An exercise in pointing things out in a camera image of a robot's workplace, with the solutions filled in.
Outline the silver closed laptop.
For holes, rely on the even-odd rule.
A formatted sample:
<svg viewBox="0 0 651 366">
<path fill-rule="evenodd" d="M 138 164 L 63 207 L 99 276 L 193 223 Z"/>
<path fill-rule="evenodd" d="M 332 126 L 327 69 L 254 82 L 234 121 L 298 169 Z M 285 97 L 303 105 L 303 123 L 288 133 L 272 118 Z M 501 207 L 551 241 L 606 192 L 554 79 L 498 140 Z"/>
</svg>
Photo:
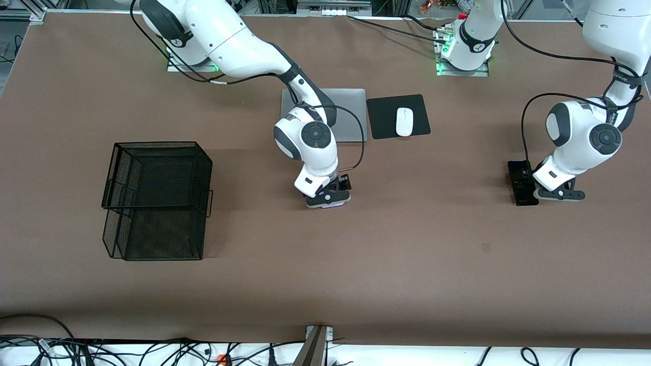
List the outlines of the silver closed laptop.
<svg viewBox="0 0 651 366">
<path fill-rule="evenodd" d="M 274 126 L 274 140 L 286 150 L 365 143 L 365 97 L 364 89 L 287 85 L 281 100 L 281 118 Z"/>
</svg>

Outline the white computer mouse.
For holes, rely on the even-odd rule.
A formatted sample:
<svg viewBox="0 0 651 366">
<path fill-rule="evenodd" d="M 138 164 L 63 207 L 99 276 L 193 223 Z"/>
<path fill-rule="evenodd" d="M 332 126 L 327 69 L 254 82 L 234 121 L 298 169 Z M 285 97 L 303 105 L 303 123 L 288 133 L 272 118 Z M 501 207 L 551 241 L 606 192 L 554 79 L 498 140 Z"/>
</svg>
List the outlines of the white computer mouse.
<svg viewBox="0 0 651 366">
<path fill-rule="evenodd" d="M 408 107 L 399 107 L 395 122 L 395 132 L 398 137 L 408 137 L 413 134 L 414 113 Z"/>
</svg>

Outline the black mouse pad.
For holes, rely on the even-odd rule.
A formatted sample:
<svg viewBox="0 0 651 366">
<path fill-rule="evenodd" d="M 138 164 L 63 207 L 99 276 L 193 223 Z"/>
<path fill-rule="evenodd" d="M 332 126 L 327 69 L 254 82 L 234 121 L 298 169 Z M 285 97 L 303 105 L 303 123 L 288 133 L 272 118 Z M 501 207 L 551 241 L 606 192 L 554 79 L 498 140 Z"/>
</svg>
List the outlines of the black mouse pad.
<svg viewBox="0 0 651 366">
<path fill-rule="evenodd" d="M 414 113 L 413 134 L 409 137 L 432 132 L 423 95 L 370 98 L 366 100 L 366 106 L 374 139 L 398 138 L 395 122 L 399 107 L 408 107 Z"/>
</svg>

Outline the long black smartphone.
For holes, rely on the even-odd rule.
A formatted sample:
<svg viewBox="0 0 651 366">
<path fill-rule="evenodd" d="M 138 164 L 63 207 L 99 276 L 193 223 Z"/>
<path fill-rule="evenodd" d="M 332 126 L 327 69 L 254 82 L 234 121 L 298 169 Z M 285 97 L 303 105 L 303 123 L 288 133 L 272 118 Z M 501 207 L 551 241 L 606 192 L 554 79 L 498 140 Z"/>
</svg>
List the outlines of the long black smartphone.
<svg viewBox="0 0 651 366">
<path fill-rule="evenodd" d="M 513 166 L 514 165 L 529 165 L 530 162 L 528 160 L 523 160 L 523 161 L 508 161 L 507 162 L 507 168 L 509 172 L 509 179 L 511 181 L 511 186 L 512 186 L 512 192 L 514 194 L 514 199 L 515 199 L 515 204 L 516 206 L 535 206 L 539 204 L 539 200 L 534 197 L 534 191 L 537 189 L 536 187 L 536 182 L 535 182 L 535 187 L 532 186 L 525 186 L 522 188 L 517 188 L 513 186 Z"/>
</svg>

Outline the grey power strip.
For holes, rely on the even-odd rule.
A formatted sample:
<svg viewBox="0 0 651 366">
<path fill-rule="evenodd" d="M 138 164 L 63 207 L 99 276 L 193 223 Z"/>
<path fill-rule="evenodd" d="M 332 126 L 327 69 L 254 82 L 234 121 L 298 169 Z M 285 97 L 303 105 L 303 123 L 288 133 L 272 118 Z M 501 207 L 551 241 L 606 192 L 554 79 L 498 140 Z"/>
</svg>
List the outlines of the grey power strip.
<svg viewBox="0 0 651 366">
<path fill-rule="evenodd" d="M 301 16 L 372 16 L 371 0 L 296 0 Z"/>
</svg>

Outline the aluminium arm base plate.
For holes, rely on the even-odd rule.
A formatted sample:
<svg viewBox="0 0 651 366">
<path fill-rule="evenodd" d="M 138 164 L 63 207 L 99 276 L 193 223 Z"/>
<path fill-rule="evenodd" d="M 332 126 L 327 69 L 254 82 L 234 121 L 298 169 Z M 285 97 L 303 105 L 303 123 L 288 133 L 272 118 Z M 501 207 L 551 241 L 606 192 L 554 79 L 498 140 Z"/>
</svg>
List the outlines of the aluminium arm base plate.
<svg viewBox="0 0 651 366">
<path fill-rule="evenodd" d="M 433 38 L 436 40 L 444 40 L 449 44 L 453 40 L 453 29 L 451 27 L 437 27 L 432 31 Z M 449 60 L 444 58 L 442 52 L 449 47 L 444 44 L 434 43 L 435 52 L 435 65 L 436 74 L 438 76 L 454 76 L 454 77 L 488 77 L 490 76 L 488 61 L 485 61 L 479 69 L 476 70 L 461 70 L 454 67 Z"/>
<path fill-rule="evenodd" d="M 168 52 L 169 56 L 169 61 L 167 64 L 167 71 L 168 72 L 179 72 L 180 70 L 182 72 L 190 73 L 191 70 L 195 70 L 197 73 L 215 73 L 219 72 L 219 68 L 214 62 L 212 62 L 209 58 L 205 58 L 203 61 L 201 61 L 198 64 L 191 65 L 191 63 L 186 62 L 186 64 L 189 66 L 184 65 L 182 61 L 179 61 L 173 56 L 171 53 L 169 53 L 170 49 L 166 49 Z"/>
</svg>

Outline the aluminium frame profile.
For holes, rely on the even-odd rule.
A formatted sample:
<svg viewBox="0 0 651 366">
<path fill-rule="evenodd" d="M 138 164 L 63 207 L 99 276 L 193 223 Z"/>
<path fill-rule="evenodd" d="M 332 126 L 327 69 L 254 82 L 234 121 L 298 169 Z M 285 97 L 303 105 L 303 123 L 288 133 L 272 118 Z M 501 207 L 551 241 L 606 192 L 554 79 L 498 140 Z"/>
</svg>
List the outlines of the aluminium frame profile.
<svg viewBox="0 0 651 366">
<path fill-rule="evenodd" d="M 46 16 L 46 8 L 39 8 L 36 11 L 23 8 L 0 9 L 0 22 L 21 22 L 42 24 Z"/>
</svg>

